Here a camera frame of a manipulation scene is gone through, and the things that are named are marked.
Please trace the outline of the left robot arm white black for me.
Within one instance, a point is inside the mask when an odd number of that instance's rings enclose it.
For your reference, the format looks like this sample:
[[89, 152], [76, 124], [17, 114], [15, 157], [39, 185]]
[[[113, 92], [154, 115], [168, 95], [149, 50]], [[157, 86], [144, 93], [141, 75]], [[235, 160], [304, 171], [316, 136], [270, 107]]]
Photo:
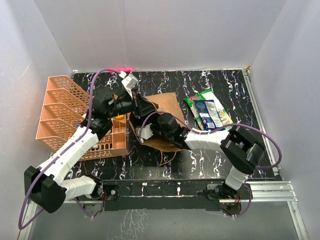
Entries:
[[99, 199], [104, 188], [98, 177], [82, 176], [66, 180], [67, 173], [111, 130], [114, 117], [134, 113], [136, 118], [141, 119], [158, 107], [158, 104], [143, 97], [136, 87], [118, 96], [106, 87], [97, 88], [90, 97], [86, 117], [73, 136], [37, 168], [30, 166], [25, 170], [26, 198], [48, 213], [57, 211], [64, 201], [79, 196]]

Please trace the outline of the brown paper bag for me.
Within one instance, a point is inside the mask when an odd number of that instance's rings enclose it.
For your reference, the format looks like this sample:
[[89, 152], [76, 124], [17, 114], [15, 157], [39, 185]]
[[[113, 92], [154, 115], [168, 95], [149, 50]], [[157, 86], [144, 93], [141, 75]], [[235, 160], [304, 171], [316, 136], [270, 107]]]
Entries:
[[[183, 123], [185, 122], [184, 115], [175, 92], [149, 95], [145, 98], [157, 104], [158, 111], [168, 112], [178, 117], [183, 121]], [[127, 118], [128, 124], [130, 125], [135, 138], [138, 139], [139, 135], [136, 132], [136, 127], [140, 127], [142, 125], [144, 118], [142, 120], [137, 119], [133, 112], [128, 113]], [[155, 133], [151, 138], [144, 140], [142, 145], [154, 148], [162, 152], [179, 152], [182, 150], [175, 146], [169, 139], [166, 139], [164, 136], [157, 135]]]

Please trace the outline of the peach plastic desk organizer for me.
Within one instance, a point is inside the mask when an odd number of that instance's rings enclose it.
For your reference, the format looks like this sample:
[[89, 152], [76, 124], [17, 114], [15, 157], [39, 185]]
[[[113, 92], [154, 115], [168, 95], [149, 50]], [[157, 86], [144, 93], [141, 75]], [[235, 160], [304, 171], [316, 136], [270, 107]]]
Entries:
[[[35, 139], [52, 153], [57, 152], [75, 133], [89, 108], [89, 94], [66, 75], [48, 78]], [[82, 161], [126, 156], [127, 118], [113, 118], [111, 132]]]

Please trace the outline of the yellow object in organizer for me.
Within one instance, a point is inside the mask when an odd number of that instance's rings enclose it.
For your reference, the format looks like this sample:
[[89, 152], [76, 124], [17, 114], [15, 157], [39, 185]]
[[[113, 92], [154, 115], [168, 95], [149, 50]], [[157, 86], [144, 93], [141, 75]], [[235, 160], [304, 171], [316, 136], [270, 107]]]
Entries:
[[116, 116], [115, 119], [116, 119], [116, 120], [122, 120], [122, 119], [124, 119], [124, 117], [125, 117], [125, 116], [122, 114], [122, 115]]

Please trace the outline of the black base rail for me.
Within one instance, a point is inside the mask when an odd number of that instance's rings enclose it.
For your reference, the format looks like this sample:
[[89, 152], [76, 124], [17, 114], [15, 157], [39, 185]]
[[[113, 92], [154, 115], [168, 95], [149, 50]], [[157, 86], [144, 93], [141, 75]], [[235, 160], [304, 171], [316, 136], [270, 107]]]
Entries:
[[85, 202], [98, 202], [104, 211], [133, 209], [180, 210], [202, 209], [220, 211], [221, 204], [239, 205], [253, 198], [248, 185], [233, 190], [222, 180], [119, 180], [103, 181], [92, 197], [81, 196]]

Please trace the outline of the blue snack bag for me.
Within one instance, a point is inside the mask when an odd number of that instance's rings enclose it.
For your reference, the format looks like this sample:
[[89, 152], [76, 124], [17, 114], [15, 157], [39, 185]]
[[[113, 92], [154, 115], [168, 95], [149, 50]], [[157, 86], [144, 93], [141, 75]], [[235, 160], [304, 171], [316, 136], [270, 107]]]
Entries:
[[205, 131], [223, 126], [213, 100], [194, 100]]

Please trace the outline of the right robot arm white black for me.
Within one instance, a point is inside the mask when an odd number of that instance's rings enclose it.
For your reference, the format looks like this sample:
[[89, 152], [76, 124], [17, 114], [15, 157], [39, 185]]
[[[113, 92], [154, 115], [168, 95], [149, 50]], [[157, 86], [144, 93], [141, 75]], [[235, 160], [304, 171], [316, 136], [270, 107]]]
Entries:
[[255, 172], [266, 150], [241, 126], [229, 130], [197, 130], [181, 126], [170, 113], [159, 115], [149, 124], [149, 129], [182, 150], [207, 149], [225, 154], [232, 167], [222, 184], [206, 187], [203, 195], [208, 199], [238, 199], [242, 185]]

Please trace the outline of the red LED strip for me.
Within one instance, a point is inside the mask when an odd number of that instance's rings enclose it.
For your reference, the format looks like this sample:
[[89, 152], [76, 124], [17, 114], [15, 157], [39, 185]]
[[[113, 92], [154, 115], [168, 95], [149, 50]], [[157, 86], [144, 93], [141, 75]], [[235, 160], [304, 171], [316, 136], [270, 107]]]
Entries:
[[116, 71], [118, 72], [126, 72], [126, 73], [130, 73], [132, 72], [133, 70], [129, 67], [118, 67], [118, 68], [115, 68]]

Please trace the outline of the green Chuba snack bag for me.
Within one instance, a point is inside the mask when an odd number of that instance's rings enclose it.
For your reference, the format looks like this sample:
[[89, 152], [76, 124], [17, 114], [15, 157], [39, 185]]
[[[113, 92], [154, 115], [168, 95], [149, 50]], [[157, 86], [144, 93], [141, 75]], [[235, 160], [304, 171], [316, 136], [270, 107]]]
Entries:
[[212, 89], [207, 89], [184, 100], [202, 131], [215, 130], [233, 123]]

